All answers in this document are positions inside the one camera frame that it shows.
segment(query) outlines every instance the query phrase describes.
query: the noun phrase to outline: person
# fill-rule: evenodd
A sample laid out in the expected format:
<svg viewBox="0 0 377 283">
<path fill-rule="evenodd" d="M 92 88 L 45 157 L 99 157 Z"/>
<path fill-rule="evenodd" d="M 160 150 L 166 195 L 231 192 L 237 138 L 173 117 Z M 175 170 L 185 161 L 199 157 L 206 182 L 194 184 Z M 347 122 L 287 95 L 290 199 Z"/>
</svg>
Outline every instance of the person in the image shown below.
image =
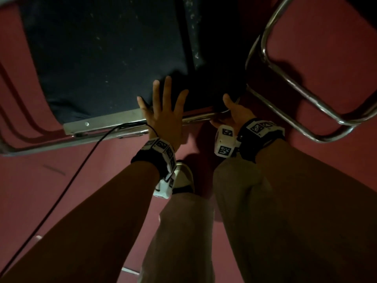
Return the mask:
<svg viewBox="0 0 377 283">
<path fill-rule="evenodd" d="M 137 100 L 154 129 L 150 138 L 158 133 L 177 151 L 188 91 L 172 110 L 171 85 L 167 77 L 161 106 L 154 81 L 154 112 Z M 255 118 L 228 95 L 224 104 L 231 112 L 224 122 L 236 133 Z M 178 192 L 160 214 L 139 282 L 214 282 L 213 208 L 195 195 L 189 167 L 178 169 Z M 136 159 L 60 220 L 0 282 L 116 282 L 160 179 L 156 165 Z M 245 282 L 377 282 L 377 195 L 355 179 L 277 138 L 257 151 L 255 163 L 224 160 L 213 188 Z"/>
</svg>

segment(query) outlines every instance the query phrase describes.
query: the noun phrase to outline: pant leg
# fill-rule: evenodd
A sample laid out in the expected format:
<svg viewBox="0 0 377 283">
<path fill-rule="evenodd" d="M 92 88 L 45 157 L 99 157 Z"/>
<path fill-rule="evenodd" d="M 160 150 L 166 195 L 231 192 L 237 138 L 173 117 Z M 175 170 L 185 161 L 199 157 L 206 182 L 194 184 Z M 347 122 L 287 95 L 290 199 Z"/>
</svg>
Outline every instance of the pant leg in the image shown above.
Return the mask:
<svg viewBox="0 0 377 283">
<path fill-rule="evenodd" d="M 214 282 L 213 208 L 191 193 L 172 195 L 160 214 L 138 282 Z"/>
<path fill-rule="evenodd" d="M 294 235 L 254 163 L 226 159 L 214 171 L 213 189 L 246 283 L 333 281 L 329 267 Z"/>
</svg>

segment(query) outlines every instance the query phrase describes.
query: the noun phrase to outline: person's left arm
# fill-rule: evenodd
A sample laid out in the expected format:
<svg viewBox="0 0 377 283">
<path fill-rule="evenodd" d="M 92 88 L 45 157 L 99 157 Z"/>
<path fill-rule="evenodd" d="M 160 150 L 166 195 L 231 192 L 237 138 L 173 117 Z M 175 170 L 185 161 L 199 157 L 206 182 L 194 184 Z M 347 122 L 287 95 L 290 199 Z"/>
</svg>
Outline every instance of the person's left arm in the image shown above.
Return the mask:
<svg viewBox="0 0 377 283">
<path fill-rule="evenodd" d="M 148 124 L 177 151 L 188 91 L 172 111 L 171 83 L 167 77 L 162 109 L 158 81 L 153 83 L 154 113 L 139 97 L 138 103 Z M 152 163 L 132 163 L 60 220 L 0 282 L 116 282 L 159 178 Z"/>
</svg>

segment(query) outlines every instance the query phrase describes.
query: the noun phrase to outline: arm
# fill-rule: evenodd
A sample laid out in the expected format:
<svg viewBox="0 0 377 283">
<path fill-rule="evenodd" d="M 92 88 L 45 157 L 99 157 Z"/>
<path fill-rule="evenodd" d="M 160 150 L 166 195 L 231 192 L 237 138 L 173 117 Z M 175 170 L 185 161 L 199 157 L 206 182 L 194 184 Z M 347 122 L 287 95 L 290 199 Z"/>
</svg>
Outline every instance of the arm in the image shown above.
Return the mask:
<svg viewBox="0 0 377 283">
<path fill-rule="evenodd" d="M 235 132 L 255 118 L 227 95 L 224 103 L 232 118 L 222 122 Z M 262 149 L 256 163 L 305 246 L 344 280 L 376 281 L 377 193 L 281 139 Z"/>
<path fill-rule="evenodd" d="M 167 77 L 163 109 L 158 81 L 153 83 L 155 113 L 139 97 L 138 103 L 148 124 L 177 151 L 188 91 L 179 95 L 173 112 L 171 83 Z M 60 220 L 0 282 L 116 282 L 159 177 L 158 169 L 149 162 L 137 161 L 126 167 Z"/>
</svg>

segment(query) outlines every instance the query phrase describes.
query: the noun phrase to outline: black cable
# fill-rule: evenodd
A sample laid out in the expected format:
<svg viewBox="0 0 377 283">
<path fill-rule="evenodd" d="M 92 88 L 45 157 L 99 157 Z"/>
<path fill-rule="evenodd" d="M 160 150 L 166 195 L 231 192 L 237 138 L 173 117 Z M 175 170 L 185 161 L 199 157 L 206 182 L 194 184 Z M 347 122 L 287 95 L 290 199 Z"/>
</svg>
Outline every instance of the black cable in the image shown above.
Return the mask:
<svg viewBox="0 0 377 283">
<path fill-rule="evenodd" d="M 46 222 L 46 220 L 48 219 L 48 217 L 52 214 L 52 212 L 54 211 L 54 209 L 56 208 L 56 206 L 59 204 L 59 202 L 61 201 L 61 199 L 64 197 L 64 195 L 66 194 L 66 192 L 68 191 L 68 189 L 70 188 L 70 186 L 72 185 L 73 181 L 76 179 L 77 175 L 80 173 L 82 167 L 86 164 L 87 160 L 89 159 L 89 157 L 92 155 L 92 153 L 94 152 L 94 150 L 97 148 L 97 146 L 99 145 L 99 143 L 105 139 L 107 137 L 107 135 L 109 135 L 111 132 L 113 132 L 115 129 L 121 127 L 121 128 L 129 128 L 129 127 L 134 127 L 134 126 L 137 126 L 139 124 L 143 124 L 143 125 L 146 125 L 148 126 L 149 128 L 151 128 L 153 130 L 153 132 L 156 134 L 156 136 L 158 137 L 158 134 L 156 132 L 156 130 L 149 124 L 147 123 L 143 123 L 143 122 L 133 122 L 133 123 L 124 123 L 124 124 L 120 124 L 118 126 L 115 126 L 114 128 L 111 128 L 108 132 L 106 132 L 105 135 L 102 136 L 101 139 L 98 140 L 98 142 L 94 145 L 94 147 L 92 148 L 92 150 L 89 152 L 89 154 L 86 156 L 85 160 L 82 162 L 82 164 L 80 165 L 80 167 L 78 168 L 78 170 L 76 171 L 76 173 L 73 175 L 72 179 L 69 181 L 68 185 L 66 186 L 66 188 L 63 190 L 63 192 L 61 193 L 61 195 L 59 196 L 59 198 L 56 200 L 56 202 L 54 203 L 54 205 L 52 206 L 52 208 L 48 211 L 48 213 L 45 215 L 45 217 L 41 220 L 41 222 L 37 225 L 37 227 L 34 229 L 34 231 L 31 233 L 31 235 L 26 239 L 26 241 L 21 245 L 21 247 L 17 250 L 17 252 L 12 256 L 12 258 L 10 259 L 10 261 L 6 264 L 6 266 L 3 268 L 3 270 L 0 272 L 0 278 L 2 278 L 2 276 L 5 274 L 5 272 L 9 269 L 9 267 L 12 265 L 12 263 L 14 262 L 14 260 L 16 260 L 16 258 L 20 255 L 20 253 L 22 252 L 22 250 L 26 247 L 26 245 L 30 242 L 30 240 L 35 236 L 35 234 L 38 232 L 38 230 L 42 227 L 42 225 Z"/>
</svg>

